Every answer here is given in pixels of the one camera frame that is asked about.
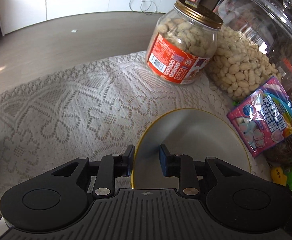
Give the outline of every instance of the gold rim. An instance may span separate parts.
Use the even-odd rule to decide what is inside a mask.
[[[193,1],[177,0],[174,7],[194,20],[215,30],[220,30],[223,25],[223,20],[217,14]]]
[[[141,145],[141,143],[142,143],[142,141],[143,141],[143,139],[144,139],[146,133],[148,132],[148,130],[149,130],[149,129],[150,129],[150,128],[151,128],[151,127],[152,127],[152,126],[153,126],[153,125],[159,120],[159,119],[163,118],[164,116],[166,116],[166,115],[168,115],[168,114],[170,114],[170,113],[172,113],[172,112],[179,111],[179,110],[183,110],[183,109],[194,109],[194,110],[198,110],[198,111],[206,112],[206,113],[208,113],[208,114],[211,114],[211,115],[215,116],[216,118],[218,118],[219,120],[221,120],[224,124],[226,124],[226,125],[231,129],[231,131],[236,135],[236,137],[238,138],[238,140],[241,142],[242,147],[243,147],[243,149],[244,149],[244,151],[245,151],[245,154],[246,154],[246,157],[247,157],[247,161],[248,161],[249,168],[250,168],[250,173],[252,173],[251,162],[250,162],[250,159],[249,159],[249,157],[248,157],[247,151],[246,151],[246,149],[245,149],[245,146],[244,146],[244,144],[243,144],[241,138],[238,137],[238,135],[236,134],[236,132],[235,132],[235,131],[234,131],[234,130],[233,130],[233,129],[232,129],[232,128],[231,128],[231,127],[230,127],[230,126],[224,121],[224,120],[220,119],[218,116],[216,116],[216,115],[214,115],[214,114],[212,114],[212,113],[210,113],[210,112],[208,112],[208,111],[205,111],[205,110],[201,110],[201,109],[198,109],[198,108],[187,107],[187,108],[179,108],[179,109],[175,109],[175,110],[169,111],[169,112],[167,112],[167,113],[161,115],[161,116],[158,117],[154,122],[152,122],[152,123],[147,127],[147,129],[143,132],[143,135],[142,135],[141,138],[139,139],[138,144],[137,144],[137,148],[136,148],[135,153],[134,153],[134,159],[133,159],[133,170],[132,170],[132,174],[131,174],[131,177],[130,177],[130,184],[131,184],[132,188],[135,188],[135,183],[134,183],[134,171],[135,171],[135,160],[136,160],[137,152],[138,152],[139,146]]]

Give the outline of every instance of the metal screw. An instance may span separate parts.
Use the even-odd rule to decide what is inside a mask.
[[[199,190],[193,187],[187,187],[183,190],[185,195],[194,196],[199,193]]]
[[[110,189],[106,187],[100,187],[97,190],[95,190],[95,194],[98,196],[106,196],[110,193]]]

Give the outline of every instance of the jar of peanuts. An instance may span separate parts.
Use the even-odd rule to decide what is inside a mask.
[[[234,101],[272,76],[292,88],[291,8],[291,0],[224,0],[214,9],[224,24],[205,71]]]
[[[178,0],[158,20],[145,62],[165,81],[190,84],[215,54],[222,25],[222,19],[206,7]]]

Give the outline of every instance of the red label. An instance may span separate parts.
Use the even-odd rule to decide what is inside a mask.
[[[209,60],[186,53],[158,34],[147,63],[159,76],[174,83],[188,84],[202,73]]]

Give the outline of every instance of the plastic jar lid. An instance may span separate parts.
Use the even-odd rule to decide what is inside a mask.
[[[279,3],[277,0],[253,1],[269,12],[270,17],[274,18],[292,37],[292,14],[288,10],[292,8],[291,0],[283,0],[283,4]]]
[[[177,0],[174,8],[207,27],[220,30],[223,20],[213,11],[191,0]]]

